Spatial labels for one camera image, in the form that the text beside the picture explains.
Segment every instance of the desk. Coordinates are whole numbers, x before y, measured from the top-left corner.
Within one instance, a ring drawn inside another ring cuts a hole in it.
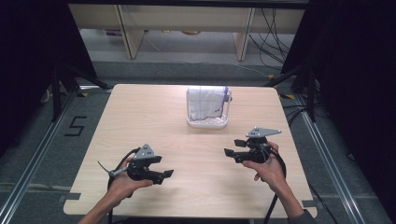
[[[313,200],[275,89],[231,87],[229,123],[213,130],[187,124],[187,88],[123,84],[114,88],[71,189],[80,197],[66,201],[66,214],[86,214],[106,193],[108,176],[98,161],[114,169],[130,150],[147,143],[163,157],[150,169],[175,171],[162,185],[136,191],[115,208],[115,215],[264,218],[274,193],[265,183],[253,181],[255,172],[226,157],[223,150],[247,150],[235,147],[233,140],[246,139],[254,126],[282,131],[268,139],[280,146],[298,200]],[[307,209],[317,215],[315,207]],[[272,217],[286,217],[280,202]]]

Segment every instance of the sleeve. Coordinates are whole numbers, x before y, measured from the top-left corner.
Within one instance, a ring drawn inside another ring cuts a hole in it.
[[[289,224],[314,224],[317,223],[311,214],[304,210],[304,213],[299,217],[289,219]]]

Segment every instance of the light wood tabletop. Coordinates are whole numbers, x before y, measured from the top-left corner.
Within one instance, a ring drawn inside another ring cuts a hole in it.
[[[199,129],[186,121],[186,90],[176,85],[116,85],[99,121],[71,189],[78,200],[66,200],[64,211],[84,215],[106,193],[108,170],[132,149],[149,144],[160,163],[150,170],[175,170],[161,185],[137,190],[114,209],[131,217],[263,218],[274,197],[266,183],[254,181],[255,172],[226,157],[224,148],[255,126],[281,130],[268,136],[279,145],[287,180],[295,196],[312,202],[303,167],[277,92],[273,88],[230,87],[233,95],[229,121],[223,129]],[[306,207],[317,215],[315,207]],[[271,217],[286,217],[280,202]]]

